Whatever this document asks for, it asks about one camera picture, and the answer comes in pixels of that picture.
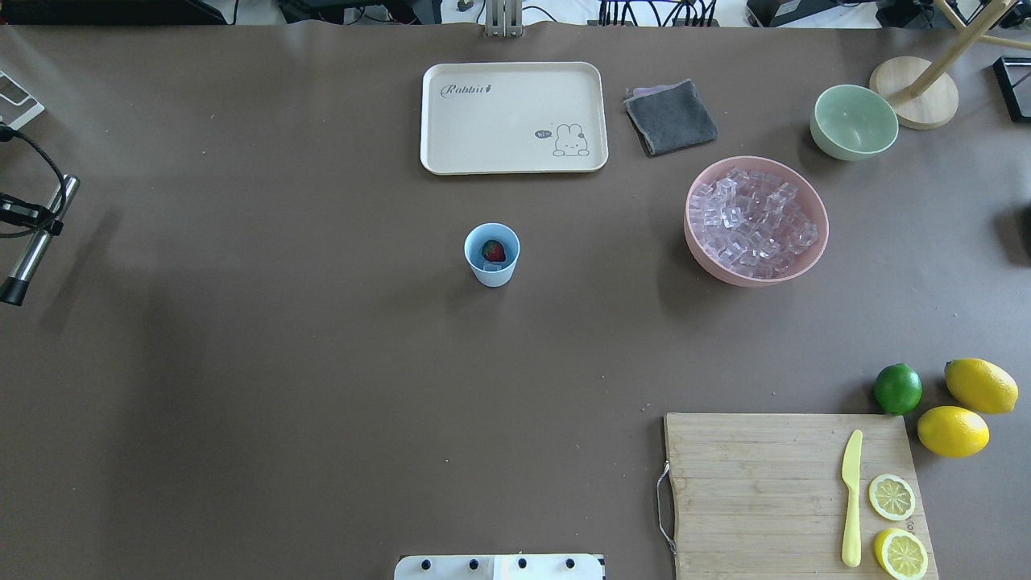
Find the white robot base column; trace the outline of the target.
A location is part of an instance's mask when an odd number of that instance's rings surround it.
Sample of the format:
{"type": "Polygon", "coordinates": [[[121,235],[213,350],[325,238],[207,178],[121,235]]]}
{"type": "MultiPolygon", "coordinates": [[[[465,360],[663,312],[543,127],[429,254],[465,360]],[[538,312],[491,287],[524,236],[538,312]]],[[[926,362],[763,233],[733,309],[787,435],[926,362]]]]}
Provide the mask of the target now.
{"type": "Polygon", "coordinates": [[[602,555],[516,553],[409,555],[395,566],[394,579],[605,579],[602,555]]]}

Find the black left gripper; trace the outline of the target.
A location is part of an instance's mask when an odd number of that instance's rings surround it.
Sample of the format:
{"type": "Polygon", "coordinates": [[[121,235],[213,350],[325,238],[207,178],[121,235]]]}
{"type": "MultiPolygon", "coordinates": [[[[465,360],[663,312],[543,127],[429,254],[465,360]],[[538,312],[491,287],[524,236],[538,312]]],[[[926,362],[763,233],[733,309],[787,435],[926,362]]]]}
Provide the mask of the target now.
{"type": "Polygon", "coordinates": [[[1,194],[1,221],[25,226],[29,231],[43,231],[51,236],[62,234],[64,223],[53,212],[33,212],[29,203],[6,193],[1,194]]]}

